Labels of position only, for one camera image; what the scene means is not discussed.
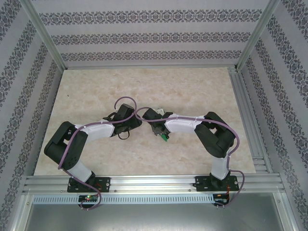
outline marble floor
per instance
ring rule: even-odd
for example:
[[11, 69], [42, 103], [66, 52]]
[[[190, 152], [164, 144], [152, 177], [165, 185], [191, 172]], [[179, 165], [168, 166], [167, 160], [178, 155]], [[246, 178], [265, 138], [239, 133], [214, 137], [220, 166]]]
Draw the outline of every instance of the marble floor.
[[[35, 175], [63, 175], [43, 149], [60, 124], [87, 124], [114, 111], [130, 96], [138, 107], [162, 107], [185, 116], [216, 112], [240, 136], [230, 167], [255, 173], [227, 68], [66, 70], [51, 114]], [[133, 106], [130, 100], [121, 100]], [[208, 174], [212, 157], [197, 136], [172, 133], [165, 142], [147, 123], [123, 141], [117, 136], [87, 143], [82, 162], [96, 175]]]

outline purple cable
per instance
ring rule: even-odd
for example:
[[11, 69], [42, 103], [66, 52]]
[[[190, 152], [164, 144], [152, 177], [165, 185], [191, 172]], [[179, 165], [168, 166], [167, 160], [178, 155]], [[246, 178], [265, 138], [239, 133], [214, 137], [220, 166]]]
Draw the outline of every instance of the purple cable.
[[[137, 103], [136, 103], [136, 101], [135, 101], [133, 98], [129, 97], [129, 96], [123, 96], [123, 97], [119, 98], [119, 99], [115, 102], [115, 106], [114, 106], [115, 109], [116, 109], [116, 104], [117, 104], [117, 102], [119, 102], [119, 101], [122, 100], [122, 99], [131, 99], [131, 100], [134, 102], [134, 104], [135, 104], [135, 111], [137, 110]], [[69, 149], [69, 147], [71, 146], [74, 137], [76, 136], [76, 134], [77, 134], [80, 130], [84, 129], [85, 127], [89, 127], [89, 126], [93, 126], [93, 125], [122, 123], [122, 122], [125, 122], [125, 121], [129, 120], [129, 119], [132, 118], [133, 116], [134, 116], [134, 114], [131, 114], [128, 118], [122, 119], [122, 120], [119, 120], [119, 121], [111, 121], [111, 122], [107, 121], [107, 122], [94, 122], [94, 123], [89, 123], [89, 124], [86, 124], [86, 125], [81, 126], [80, 128], [78, 128], [78, 129], [73, 133], [71, 139], [70, 139], [69, 142], [68, 142], [68, 145], [67, 145], [67, 147], [66, 147], [66, 149], [65, 149], [65, 151], [64, 151], [64, 153], [63, 153], [63, 156], [62, 156], [62, 158], [61, 158], [61, 161], [60, 161], [60, 163], [59, 163], [58, 169], [60, 169], [60, 168], [62, 167], [62, 164], [63, 164], [63, 162], [64, 162], [64, 160], [65, 160], [65, 158], [66, 158], [68, 149]]]
[[95, 205], [93, 205], [91, 208], [84, 208], [84, 207], [82, 207], [82, 204], [84, 203], [84, 201], [82, 201], [82, 202], [80, 203], [80, 207], [81, 207], [82, 210], [87, 210], [87, 211], [89, 211], [89, 210], [95, 209], [96, 207], [98, 207], [98, 206], [101, 204], [101, 202], [102, 202], [102, 194], [101, 194], [101, 192], [100, 192], [98, 189], [96, 189], [96, 188], [94, 188], [93, 186], [91, 186], [91, 185], [89, 185], [89, 184], [87, 184], [87, 183], [85, 183], [85, 182], [79, 180], [78, 178], [76, 178], [76, 177], [74, 177], [72, 174], [70, 174], [68, 171], [66, 171], [66, 170], [64, 170], [64, 169], [63, 169], [63, 171], [66, 172], [71, 178], [75, 179], [75, 180], [78, 181], [79, 183], [81, 183], [81, 184], [83, 184], [83, 185], [89, 187], [90, 189], [93, 189], [94, 191], [96, 191], [97, 194], [98, 194], [98, 196], [99, 196], [99, 198], [100, 198], [99, 201], [98, 201], [98, 203], [95, 204]]
[[199, 118], [190, 118], [190, 117], [184, 117], [184, 116], [178, 116], [178, 117], [170, 117], [170, 118], [164, 118], [164, 119], [151, 119], [151, 120], [148, 120], [148, 119], [143, 119], [141, 118], [137, 113], [138, 111], [142, 110], [142, 109], [150, 109], [150, 107], [141, 107], [139, 108], [138, 110], [135, 110], [135, 116], [137, 119], [141, 120], [141, 121], [145, 121], [145, 122], [160, 122], [160, 121], [166, 121], [166, 120], [174, 120], [174, 119], [186, 119], [186, 120], [193, 120], [193, 121], [204, 121], [204, 122], [209, 122], [209, 123], [214, 123], [214, 124], [218, 124], [218, 125], [221, 125], [223, 127], [225, 127], [226, 129], [230, 130], [234, 136], [236, 137], [236, 146], [235, 148], [233, 148], [229, 154], [228, 154], [228, 159], [227, 159], [227, 170], [229, 170], [230, 172], [239, 172], [241, 173], [241, 175], [243, 176], [243, 181], [242, 181], [242, 184], [239, 188], [239, 190], [237, 191], [236, 195], [233, 197], [233, 199], [227, 204], [227, 205], [223, 205], [221, 203], [217, 203], [217, 204], [220, 204], [222, 205], [223, 207], [227, 207], [231, 204], [232, 201], [234, 201], [234, 199], [238, 196], [238, 194], [241, 192], [243, 186], [244, 186], [244, 183], [245, 183], [245, 175], [242, 171], [240, 170], [231, 170], [229, 168], [229, 163], [230, 163], [230, 156], [232, 153], [234, 153], [238, 147], [240, 146], [240, 137], [239, 135], [236, 133], [235, 130], [233, 130], [232, 128], [230, 128], [228, 125], [224, 124], [224, 123], [221, 123], [219, 121], [215, 121], [215, 120], [211, 120], [211, 119], [199, 119]]
[[[133, 98], [129, 97], [129, 96], [123, 96], [123, 97], [117, 99], [117, 101], [115, 102], [115, 105], [114, 105], [114, 108], [115, 108], [115, 109], [116, 109], [116, 104], [117, 104], [120, 100], [122, 100], [122, 99], [131, 99], [131, 100], [134, 102], [134, 104], [135, 104], [135, 111], [137, 110], [137, 103], [136, 103], [136, 101], [135, 101]], [[63, 153], [62, 159], [61, 159], [61, 161], [60, 161], [60, 163], [59, 163], [58, 169], [61, 169], [62, 164], [63, 164], [63, 162], [64, 162], [64, 160], [65, 160], [65, 158], [66, 158], [68, 149], [69, 149], [69, 147], [71, 146], [74, 137], [76, 136], [76, 134], [77, 134], [80, 130], [82, 130], [82, 129], [85, 128], [85, 127], [89, 127], [89, 126], [93, 126], [93, 125], [98, 125], [98, 124], [117, 124], [117, 123], [122, 123], [122, 122], [125, 122], [125, 121], [129, 120], [129, 119], [132, 118], [134, 115], [135, 115], [135, 114], [133, 113], [133, 114], [131, 114], [128, 118], [123, 119], [123, 120], [119, 120], [119, 121], [112, 121], [112, 122], [109, 122], [109, 121], [107, 121], [107, 122], [94, 122], [94, 123], [89, 123], [89, 124], [86, 124], [86, 125], [81, 126], [80, 128], [78, 128], [78, 129], [73, 133], [71, 139], [69, 140], [69, 142], [68, 142], [68, 144], [67, 144], [67, 147], [66, 147], [66, 149], [65, 149], [65, 151], [64, 151], [64, 153]], [[66, 170], [64, 170], [64, 169], [63, 169], [63, 171], [66, 172], [69, 176], [71, 176], [73, 179], [75, 179], [75, 180], [78, 181], [79, 183], [81, 183], [81, 184], [83, 184], [83, 185], [85, 185], [85, 186], [87, 186], [87, 187], [93, 189], [93, 190], [96, 191], [97, 194], [99, 195], [99, 198], [100, 198], [100, 199], [99, 199], [99, 202], [98, 202], [96, 205], [92, 206], [91, 208], [84, 208], [84, 207], [82, 207], [82, 204], [83, 204], [83, 201], [82, 201], [81, 204], [80, 204], [80, 207], [81, 207], [82, 210], [87, 210], [87, 211], [88, 211], [88, 210], [92, 210], [92, 209], [95, 209], [96, 207], [98, 207], [98, 206], [100, 205], [100, 203], [101, 203], [101, 201], [102, 201], [102, 194], [101, 194], [101, 192], [100, 192], [98, 189], [96, 189], [96, 188], [94, 188], [93, 186], [91, 186], [91, 185], [89, 185], [89, 184], [87, 184], [87, 183], [81, 181], [80, 179], [74, 177], [74, 176], [73, 176], [72, 174], [70, 174], [68, 171], [66, 171]]]

